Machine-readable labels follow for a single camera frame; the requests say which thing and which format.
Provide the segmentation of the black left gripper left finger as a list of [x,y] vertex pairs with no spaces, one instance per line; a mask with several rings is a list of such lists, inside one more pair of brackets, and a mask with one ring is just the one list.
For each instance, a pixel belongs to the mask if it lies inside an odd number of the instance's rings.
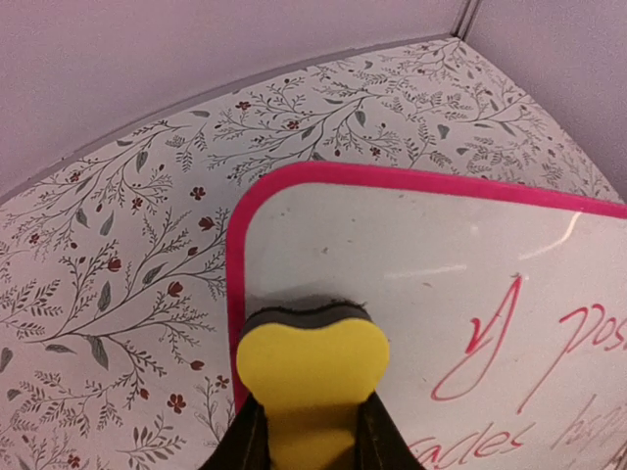
[[264,408],[248,395],[221,441],[200,470],[267,470],[267,420]]

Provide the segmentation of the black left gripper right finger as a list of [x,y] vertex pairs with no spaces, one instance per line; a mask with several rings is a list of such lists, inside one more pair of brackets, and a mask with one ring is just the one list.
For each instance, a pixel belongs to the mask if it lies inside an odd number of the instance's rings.
[[377,393],[360,405],[361,470],[424,470]]

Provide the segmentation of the yellow bone-shaped eraser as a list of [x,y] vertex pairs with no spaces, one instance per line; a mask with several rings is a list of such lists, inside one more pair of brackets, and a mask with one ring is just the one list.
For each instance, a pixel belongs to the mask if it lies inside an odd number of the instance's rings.
[[359,407],[389,359],[389,341],[362,305],[269,306],[253,313],[236,369],[263,408],[270,468],[352,468]]

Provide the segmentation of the pink-framed whiteboard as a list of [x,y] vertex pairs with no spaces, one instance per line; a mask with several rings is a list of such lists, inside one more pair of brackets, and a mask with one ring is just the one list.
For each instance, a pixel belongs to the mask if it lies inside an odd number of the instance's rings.
[[601,469],[626,443],[626,209],[475,178],[291,164],[228,225],[235,406],[246,320],[363,306],[378,394],[426,469]]

